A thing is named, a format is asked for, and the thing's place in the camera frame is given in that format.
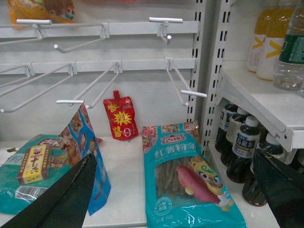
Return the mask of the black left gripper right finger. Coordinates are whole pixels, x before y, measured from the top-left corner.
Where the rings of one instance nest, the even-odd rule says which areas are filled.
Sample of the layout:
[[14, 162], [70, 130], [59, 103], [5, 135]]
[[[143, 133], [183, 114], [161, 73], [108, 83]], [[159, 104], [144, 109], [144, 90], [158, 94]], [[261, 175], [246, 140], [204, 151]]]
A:
[[304, 226], [304, 175], [258, 149], [253, 172], [268, 205], [281, 228]]

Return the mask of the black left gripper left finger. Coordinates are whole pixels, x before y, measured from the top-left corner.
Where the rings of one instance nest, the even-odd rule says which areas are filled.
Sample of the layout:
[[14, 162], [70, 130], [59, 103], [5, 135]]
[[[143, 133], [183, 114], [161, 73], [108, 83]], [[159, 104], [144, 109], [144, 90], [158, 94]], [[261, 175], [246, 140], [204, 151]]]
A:
[[91, 198], [97, 161], [88, 154], [3, 228], [81, 228]]

